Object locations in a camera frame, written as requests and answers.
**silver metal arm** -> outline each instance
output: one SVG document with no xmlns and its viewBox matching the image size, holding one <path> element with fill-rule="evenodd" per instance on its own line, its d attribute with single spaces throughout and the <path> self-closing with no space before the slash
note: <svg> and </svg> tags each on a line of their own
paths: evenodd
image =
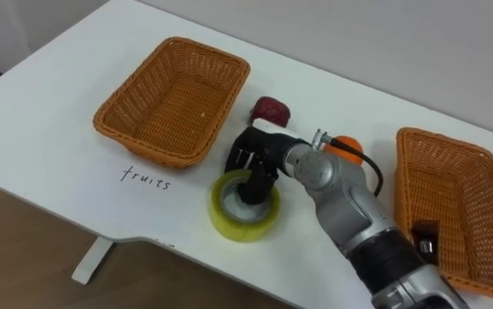
<svg viewBox="0 0 493 309">
<path fill-rule="evenodd" d="M 468 308 L 397 229 L 361 167 L 307 144 L 292 147 L 283 166 L 315 201 L 321 227 L 351 261 L 375 308 Z"/>
</svg>

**wicker basket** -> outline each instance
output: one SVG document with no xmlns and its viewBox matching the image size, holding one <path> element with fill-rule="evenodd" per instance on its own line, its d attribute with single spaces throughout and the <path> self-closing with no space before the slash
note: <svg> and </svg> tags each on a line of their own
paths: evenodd
<svg viewBox="0 0 493 309">
<path fill-rule="evenodd" d="M 493 297 L 493 154 L 427 131 L 397 135 L 395 220 L 412 241 L 439 221 L 439 268 L 456 288 Z"/>
<path fill-rule="evenodd" d="M 100 107 L 94 127 L 136 155 L 188 167 L 208 154 L 249 72 L 224 51 L 166 39 Z"/>
</svg>

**basket rim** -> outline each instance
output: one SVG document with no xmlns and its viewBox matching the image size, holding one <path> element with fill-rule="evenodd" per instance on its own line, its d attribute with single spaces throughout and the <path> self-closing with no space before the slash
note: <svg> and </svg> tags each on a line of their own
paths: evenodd
<svg viewBox="0 0 493 309">
<path fill-rule="evenodd" d="M 229 52 L 219 50 L 215 47 L 205 45 L 203 43 L 199 43 L 195 40 L 188 39 L 188 38 L 183 38 L 179 36 L 173 36 L 169 37 L 167 39 L 164 39 L 156 48 L 153 52 L 151 52 L 147 58 L 145 58 L 139 65 L 138 67 L 132 72 L 131 75 L 129 75 L 125 81 L 105 100 L 105 102 L 100 106 L 100 108 L 96 111 L 93 119 L 93 124 L 94 127 L 96 128 L 97 131 L 99 131 L 102 135 L 107 136 L 109 138 L 112 138 L 113 140 L 125 145 L 125 142 L 128 144 L 133 143 L 134 147 L 141 147 L 143 150 L 148 150 L 149 152 L 155 152 L 161 155 L 167 155 L 167 156 L 172 156 L 175 159 L 181 159 L 181 160 L 194 160 L 197 159 L 199 156 L 203 156 L 208 149 L 210 148 L 211 141 L 213 140 L 213 136 L 216 134 L 218 129 L 222 126 L 222 124 L 219 124 L 213 128 L 213 130 L 206 134 L 205 136 L 201 136 L 204 139 L 203 143 L 200 143 L 199 146 L 197 146 L 190 154 L 183 154 L 183 153 L 175 153 L 172 151 L 168 151 L 164 148 L 156 147 L 153 144 L 141 141 L 136 139 L 134 136 L 125 134 L 121 131 L 115 130 L 111 126 L 107 125 L 105 123 L 105 117 L 108 113 L 108 111 L 119 101 L 121 96 L 138 80 L 144 72 L 146 72 L 147 68 L 149 65 L 155 61 L 159 55 L 168 48 L 168 46 L 173 43 L 173 42 L 184 42 L 189 45 L 194 45 L 196 48 L 201 48 L 204 50 L 207 50 L 209 52 L 216 52 L 220 55 L 225 56 L 226 58 L 233 59 L 239 64 L 240 68 L 240 74 L 238 81 L 233 85 L 233 87 L 230 89 L 230 91 L 227 93 L 227 96 L 224 99 L 224 102 L 227 102 L 226 108 L 223 109 L 223 112 L 221 112 L 219 115 L 216 115 L 218 118 L 218 121 L 216 123 L 221 122 L 221 118 L 225 117 L 227 115 L 228 110 L 231 108 L 233 105 L 233 100 L 230 98 L 233 95 L 237 95 L 242 88 L 243 84 L 246 82 L 248 75 L 250 73 L 250 64 L 243 58 L 240 58 L 238 56 L 235 56 Z"/>
<path fill-rule="evenodd" d="M 412 202 L 411 202 L 412 188 L 408 185 L 410 183 L 410 175 L 407 172 L 409 170 L 409 168 L 407 167 L 407 164 L 406 164 L 407 158 L 408 158 L 408 152 L 405 148 L 406 147 L 405 141 L 412 136 L 422 136 L 422 137 L 425 137 L 428 139 L 436 139 L 436 140 L 440 140 L 440 141 L 449 143 L 451 145 L 456 145 L 458 147 L 468 148 L 468 149 L 470 149 L 470 151 L 483 153 L 488 158 L 487 160 L 489 160 L 491 162 L 491 165 L 493 166 L 493 154 L 489 150 L 482 148 L 478 145 L 474 145 L 472 143 L 460 141 L 460 140 L 454 139 L 454 138 L 449 137 L 449 136 L 444 136 L 442 134 L 433 133 L 433 132 L 429 132 L 429 131 L 418 129 L 418 128 L 404 127 L 404 128 L 399 129 L 398 133 L 397 133 L 397 156 L 398 156 L 398 158 L 397 158 L 397 164 L 398 164 L 397 170 L 399 171 L 399 167 L 402 166 L 401 170 L 403 170 L 403 173 L 402 173 L 403 178 L 402 178 L 402 183 L 400 183 L 400 184 L 396 183 L 396 186 L 402 185 L 403 190 L 401 190 L 402 194 L 398 195 L 396 198 L 401 199 L 403 202 L 396 201 L 394 212 L 395 211 L 402 212 L 405 216 L 405 219 L 406 219 L 405 222 L 412 221 L 412 207 L 411 207 L 411 205 L 412 205 Z M 401 209 L 398 209 L 397 207 L 399 204 L 403 204 L 404 206 L 401 207 Z M 398 222 L 398 227 L 400 230 L 402 230 L 404 233 L 406 233 L 406 236 L 410 240 L 412 240 L 410 227 L 400 226 L 399 222 Z M 475 281 L 475 280 L 472 280 L 470 278 L 466 278 L 463 276 L 457 276 L 454 274 L 450 274 L 450 273 L 447 273 L 443 270 L 440 270 L 440 272 L 444 276 L 446 276 L 449 280 L 451 280 L 451 284 L 453 286 L 455 286 L 456 288 L 462 288 L 465 290 L 472 291 L 474 293 L 484 294 L 484 295 L 493 297 L 493 286 L 491 286 L 491 285 L 488 285 L 488 284 L 485 284 L 482 282 L 478 282 L 478 281 Z"/>
</svg>

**red object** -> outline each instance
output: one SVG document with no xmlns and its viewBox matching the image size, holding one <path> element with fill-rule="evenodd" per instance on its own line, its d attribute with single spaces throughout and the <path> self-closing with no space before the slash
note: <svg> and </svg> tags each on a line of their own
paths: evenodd
<svg viewBox="0 0 493 309">
<path fill-rule="evenodd" d="M 290 109 L 284 103 L 271 97 L 261 97 L 250 114 L 250 124 L 254 119 L 262 118 L 285 128 L 290 118 Z"/>
</svg>

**table leg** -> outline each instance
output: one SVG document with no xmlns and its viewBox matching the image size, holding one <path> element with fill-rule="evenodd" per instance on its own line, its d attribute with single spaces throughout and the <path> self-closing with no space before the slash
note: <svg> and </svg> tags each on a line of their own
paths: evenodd
<svg viewBox="0 0 493 309">
<path fill-rule="evenodd" d="M 98 266 L 100 266 L 101 260 L 106 256 L 113 244 L 111 240 L 98 236 L 90 249 L 88 249 L 88 252 L 86 252 L 86 255 L 82 258 L 82 261 L 76 266 L 71 278 L 76 282 L 88 284 L 90 277 Z"/>
</svg>

